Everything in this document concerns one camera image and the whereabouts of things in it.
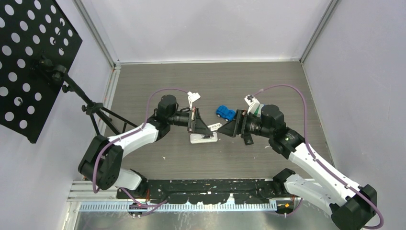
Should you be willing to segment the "white air conditioner remote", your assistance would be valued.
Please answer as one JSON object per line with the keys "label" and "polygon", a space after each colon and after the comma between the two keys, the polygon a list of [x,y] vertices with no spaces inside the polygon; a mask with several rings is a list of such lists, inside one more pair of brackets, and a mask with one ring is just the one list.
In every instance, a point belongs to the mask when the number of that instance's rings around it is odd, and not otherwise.
{"label": "white air conditioner remote", "polygon": [[218,141],[218,136],[216,132],[212,135],[202,135],[202,134],[191,134],[190,143],[191,144],[203,144],[203,143],[214,143]]}

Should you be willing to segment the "black remote control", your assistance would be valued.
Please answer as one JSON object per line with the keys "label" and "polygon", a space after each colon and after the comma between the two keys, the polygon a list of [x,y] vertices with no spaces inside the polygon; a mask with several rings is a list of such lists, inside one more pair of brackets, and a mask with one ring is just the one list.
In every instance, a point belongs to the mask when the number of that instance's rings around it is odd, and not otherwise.
{"label": "black remote control", "polygon": [[252,135],[250,133],[241,135],[241,137],[243,138],[244,144],[246,146],[254,144],[253,139],[252,139]]}

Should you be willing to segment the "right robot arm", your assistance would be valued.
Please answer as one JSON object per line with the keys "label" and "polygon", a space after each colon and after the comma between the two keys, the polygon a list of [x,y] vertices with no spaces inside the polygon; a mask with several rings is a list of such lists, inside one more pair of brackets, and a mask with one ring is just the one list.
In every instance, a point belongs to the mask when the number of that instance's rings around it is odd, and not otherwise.
{"label": "right robot arm", "polygon": [[361,186],[340,173],[306,143],[304,137],[286,126],[284,114],[275,105],[262,108],[260,117],[238,110],[235,118],[218,129],[229,137],[240,135],[246,145],[252,136],[268,138],[272,149],[305,170],[316,183],[284,169],[273,177],[278,196],[289,193],[304,198],[330,215],[340,230],[360,230],[377,214],[377,193],[369,184]]}

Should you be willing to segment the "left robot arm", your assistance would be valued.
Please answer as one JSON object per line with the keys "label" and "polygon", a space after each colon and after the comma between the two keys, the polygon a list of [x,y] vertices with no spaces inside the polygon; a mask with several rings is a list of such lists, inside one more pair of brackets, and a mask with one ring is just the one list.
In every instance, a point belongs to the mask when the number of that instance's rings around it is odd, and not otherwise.
{"label": "left robot arm", "polygon": [[113,137],[94,137],[79,163],[78,172],[92,182],[95,191],[114,186],[142,198],[147,192],[146,179],[134,170],[122,168],[122,161],[129,153],[165,137],[172,125],[185,127],[192,134],[213,135],[197,107],[179,109],[175,96],[164,95],[153,115],[139,127]]}

